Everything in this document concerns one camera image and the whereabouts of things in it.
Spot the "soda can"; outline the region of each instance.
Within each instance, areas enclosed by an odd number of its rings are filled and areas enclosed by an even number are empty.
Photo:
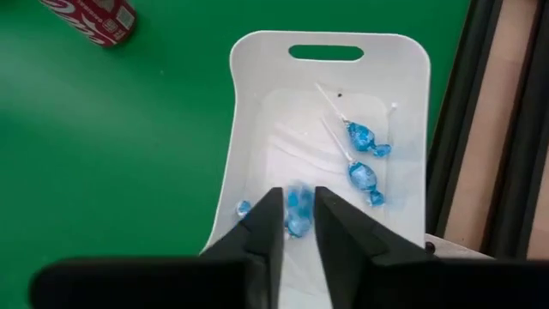
[[[92,42],[103,47],[127,39],[136,27],[136,11],[125,0],[40,0]]]

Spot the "white plastic bin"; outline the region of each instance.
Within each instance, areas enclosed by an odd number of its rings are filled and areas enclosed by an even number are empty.
[[[356,61],[296,59],[289,54],[294,45],[357,46],[364,56]],[[231,71],[236,92],[231,144],[207,246],[237,223],[238,201],[254,204],[271,187],[295,180],[327,186],[424,246],[430,63],[420,44],[397,34],[261,31],[233,47]],[[322,117],[347,147],[348,137],[316,82],[350,120],[367,125],[378,143],[392,145],[388,159],[352,152],[376,172],[386,197],[383,207],[370,207],[367,195],[349,183],[347,162]],[[281,280],[281,307],[313,306],[330,307],[314,229],[286,241]]]

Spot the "green mat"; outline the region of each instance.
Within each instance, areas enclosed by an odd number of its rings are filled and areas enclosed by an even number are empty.
[[[195,254],[232,122],[232,45],[264,30],[400,33],[432,64],[430,134],[469,1],[133,1],[105,50],[36,0],[0,2],[0,307],[82,255]]]

